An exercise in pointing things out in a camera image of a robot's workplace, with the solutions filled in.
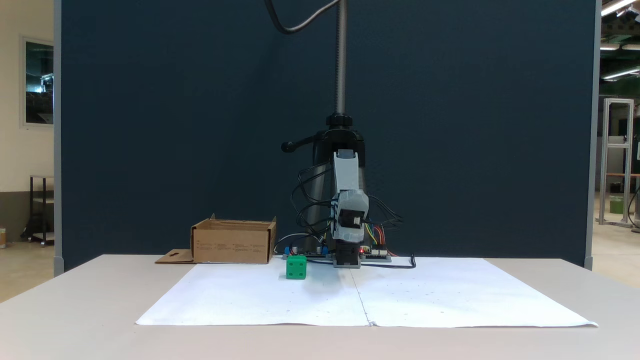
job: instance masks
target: white table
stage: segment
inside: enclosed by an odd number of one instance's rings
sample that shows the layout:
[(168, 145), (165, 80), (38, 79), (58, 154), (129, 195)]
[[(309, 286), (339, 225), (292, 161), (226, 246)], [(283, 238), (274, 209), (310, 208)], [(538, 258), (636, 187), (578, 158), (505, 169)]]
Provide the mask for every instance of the white table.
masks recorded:
[[(0, 304), (0, 359), (640, 359), (640, 290), (554, 259), (489, 259), (599, 328), (140, 326), (193, 265), (105, 255)], [(43, 306), (41, 299), (47, 299)]]

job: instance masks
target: green dice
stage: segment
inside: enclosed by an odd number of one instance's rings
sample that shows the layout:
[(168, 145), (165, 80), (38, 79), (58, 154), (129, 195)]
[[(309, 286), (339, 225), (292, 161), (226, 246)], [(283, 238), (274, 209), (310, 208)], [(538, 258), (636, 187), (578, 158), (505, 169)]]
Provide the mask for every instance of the green dice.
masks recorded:
[(292, 255), (287, 258), (287, 279), (303, 280), (307, 277), (307, 257)]

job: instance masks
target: dark blue backdrop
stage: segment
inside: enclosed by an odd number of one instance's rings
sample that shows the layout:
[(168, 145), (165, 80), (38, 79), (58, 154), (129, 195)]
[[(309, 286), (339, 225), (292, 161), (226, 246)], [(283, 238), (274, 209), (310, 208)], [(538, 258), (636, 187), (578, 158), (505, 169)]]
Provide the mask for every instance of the dark blue backdrop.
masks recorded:
[[(276, 1), (288, 25), (322, 4)], [(349, 9), (347, 109), (368, 191), (405, 216), (391, 249), (582, 265), (595, 4)], [(332, 112), (334, 36), (335, 10), (286, 37), (260, 0), (65, 0), (66, 269), (188, 247), (212, 212), (296, 230), (289, 192), (310, 148), (280, 143)]]

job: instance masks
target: green bucket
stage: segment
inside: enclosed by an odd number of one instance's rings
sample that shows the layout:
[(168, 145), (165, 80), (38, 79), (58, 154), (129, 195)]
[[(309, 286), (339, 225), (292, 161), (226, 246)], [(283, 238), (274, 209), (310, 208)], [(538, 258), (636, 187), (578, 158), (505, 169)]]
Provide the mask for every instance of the green bucket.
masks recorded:
[(609, 202), (609, 209), (611, 213), (622, 214), (625, 212), (625, 201), (622, 196), (612, 196)]

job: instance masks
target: framed picture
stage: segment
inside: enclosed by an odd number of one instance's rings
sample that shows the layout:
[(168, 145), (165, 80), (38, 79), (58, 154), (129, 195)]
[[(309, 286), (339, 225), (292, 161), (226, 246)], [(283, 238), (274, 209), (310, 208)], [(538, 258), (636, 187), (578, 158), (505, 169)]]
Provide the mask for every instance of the framed picture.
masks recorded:
[(53, 42), (20, 36), (20, 127), (53, 128)]

